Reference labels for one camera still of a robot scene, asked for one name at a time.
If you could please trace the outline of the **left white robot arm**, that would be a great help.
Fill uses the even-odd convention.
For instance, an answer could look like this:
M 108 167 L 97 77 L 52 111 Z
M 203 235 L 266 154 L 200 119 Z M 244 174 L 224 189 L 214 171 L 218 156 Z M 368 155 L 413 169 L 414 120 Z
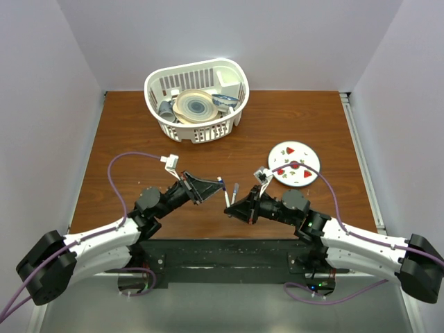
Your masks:
M 188 201 L 200 205 L 222 188 L 219 181 L 185 171 L 165 192 L 157 187 L 143 189 L 133 210 L 118 221 L 78 234 L 45 233 L 18 263 L 16 272 L 37 306 L 56 299 L 88 275 L 115 268 L 136 272 L 144 256 L 131 246 L 151 238 L 167 214 Z

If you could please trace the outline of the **white thin pen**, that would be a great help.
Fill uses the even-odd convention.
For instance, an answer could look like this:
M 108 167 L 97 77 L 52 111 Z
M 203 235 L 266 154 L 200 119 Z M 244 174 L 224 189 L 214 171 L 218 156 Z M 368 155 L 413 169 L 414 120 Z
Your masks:
M 224 193 L 224 199 L 225 199 L 225 207 L 229 208 L 230 207 L 230 197 L 228 196 L 228 191 L 225 187 L 223 188 L 223 193 Z

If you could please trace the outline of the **blue pen cap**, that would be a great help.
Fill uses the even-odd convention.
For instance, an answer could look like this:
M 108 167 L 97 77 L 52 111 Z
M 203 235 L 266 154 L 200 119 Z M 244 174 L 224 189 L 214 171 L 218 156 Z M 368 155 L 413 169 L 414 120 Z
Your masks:
M 217 180 L 218 180 L 219 183 L 221 183 L 223 191 L 226 191 L 226 186 L 225 186 L 225 183 L 224 183 L 222 177 L 218 176 Z

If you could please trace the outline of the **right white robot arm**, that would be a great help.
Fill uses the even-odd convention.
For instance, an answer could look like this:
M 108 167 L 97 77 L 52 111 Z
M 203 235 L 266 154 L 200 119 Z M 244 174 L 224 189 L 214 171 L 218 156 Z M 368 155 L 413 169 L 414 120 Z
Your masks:
M 224 212 L 248 224 L 263 217 L 293 226 L 295 236 L 317 250 L 309 255 L 309 265 L 316 272 L 330 267 L 359 271 L 395 282 L 422 302 L 438 301 L 443 257 L 423 236 L 390 237 L 342 224 L 312 210 L 309 200 L 295 189 L 276 199 L 256 185 Z

